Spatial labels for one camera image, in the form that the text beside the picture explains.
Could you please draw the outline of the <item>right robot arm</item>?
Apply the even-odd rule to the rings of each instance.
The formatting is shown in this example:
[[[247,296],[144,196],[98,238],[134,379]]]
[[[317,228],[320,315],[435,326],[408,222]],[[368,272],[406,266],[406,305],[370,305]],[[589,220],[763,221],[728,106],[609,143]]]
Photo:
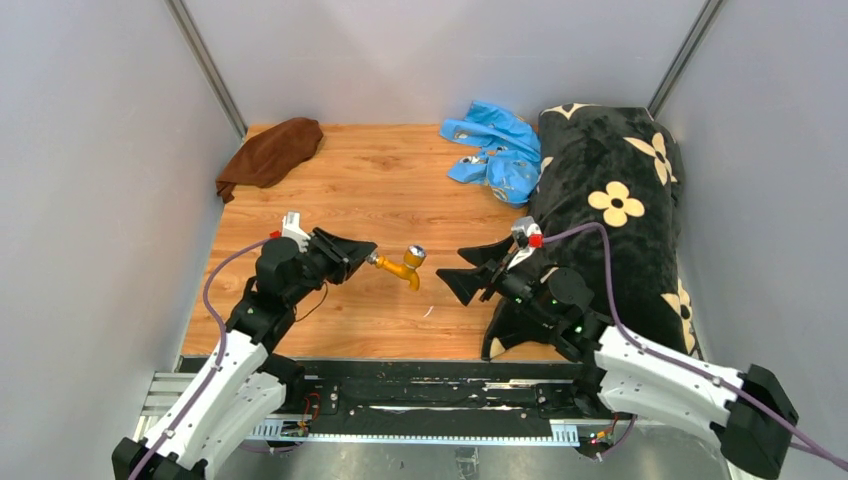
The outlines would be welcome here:
[[[715,446],[753,476],[780,476],[799,416],[771,370],[699,361],[617,324],[591,308],[595,294],[574,269],[532,276],[520,268],[540,246],[534,234],[523,249],[510,238],[462,248],[469,267],[436,274],[464,305],[499,294],[507,304],[499,322],[512,327],[513,340],[546,343],[582,364],[571,390],[580,414],[607,410],[660,422]]]

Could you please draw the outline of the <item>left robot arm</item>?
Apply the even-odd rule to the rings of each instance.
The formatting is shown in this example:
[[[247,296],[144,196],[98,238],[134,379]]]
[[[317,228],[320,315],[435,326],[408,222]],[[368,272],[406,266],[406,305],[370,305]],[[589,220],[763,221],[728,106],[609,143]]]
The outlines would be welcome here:
[[[304,405],[303,368],[274,351],[295,324],[298,304],[350,279],[377,245],[315,228],[303,240],[281,235],[255,247],[255,273],[220,322],[213,353],[141,439],[118,443],[115,478],[212,479],[269,414]]]

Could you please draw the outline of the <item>yellow brass water faucet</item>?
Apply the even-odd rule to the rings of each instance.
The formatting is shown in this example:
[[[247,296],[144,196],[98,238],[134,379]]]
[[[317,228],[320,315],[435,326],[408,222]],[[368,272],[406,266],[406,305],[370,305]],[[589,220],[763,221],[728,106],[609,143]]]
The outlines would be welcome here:
[[[377,252],[372,257],[371,263],[377,269],[384,270],[406,281],[412,291],[418,291],[420,289],[421,280],[418,269],[427,258],[427,252],[423,247],[420,245],[410,245],[399,263],[393,262]]]

